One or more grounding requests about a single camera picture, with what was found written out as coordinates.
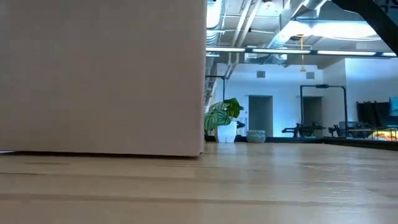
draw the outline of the wooden floor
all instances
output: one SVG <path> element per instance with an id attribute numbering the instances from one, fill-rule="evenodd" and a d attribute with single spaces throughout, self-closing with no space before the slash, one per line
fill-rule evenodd
<path id="1" fill-rule="evenodd" d="M 398 223 L 398 152 L 207 144 L 199 159 L 0 156 L 0 223 Z"/>

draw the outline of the potted plant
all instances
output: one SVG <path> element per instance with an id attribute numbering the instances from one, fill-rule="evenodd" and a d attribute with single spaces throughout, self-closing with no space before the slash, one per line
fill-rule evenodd
<path id="1" fill-rule="evenodd" d="M 243 109 L 236 98 L 211 105 L 205 114 L 205 134 L 215 130 L 218 142 L 234 142 L 237 124 L 233 118 L 238 118 Z"/>

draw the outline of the green leafy plant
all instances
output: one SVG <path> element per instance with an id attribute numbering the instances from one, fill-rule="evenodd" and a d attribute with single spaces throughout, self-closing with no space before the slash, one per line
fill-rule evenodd
<path id="1" fill-rule="evenodd" d="M 209 112 L 205 114 L 205 134 L 217 126 L 229 125 L 243 109 L 236 98 L 211 105 Z"/>

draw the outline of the wall vent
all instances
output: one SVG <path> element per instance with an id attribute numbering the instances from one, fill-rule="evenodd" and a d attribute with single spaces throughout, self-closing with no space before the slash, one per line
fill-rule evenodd
<path id="1" fill-rule="evenodd" d="M 257 71 L 257 78 L 266 78 L 266 71 Z"/>
<path id="2" fill-rule="evenodd" d="M 307 79 L 315 79 L 315 72 L 307 72 Z"/>

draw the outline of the white planter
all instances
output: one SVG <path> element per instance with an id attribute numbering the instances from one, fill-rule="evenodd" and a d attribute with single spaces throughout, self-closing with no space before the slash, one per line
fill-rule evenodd
<path id="1" fill-rule="evenodd" d="M 229 125 L 217 126 L 215 136 L 218 142 L 234 142 L 236 137 L 236 121 L 231 121 Z"/>

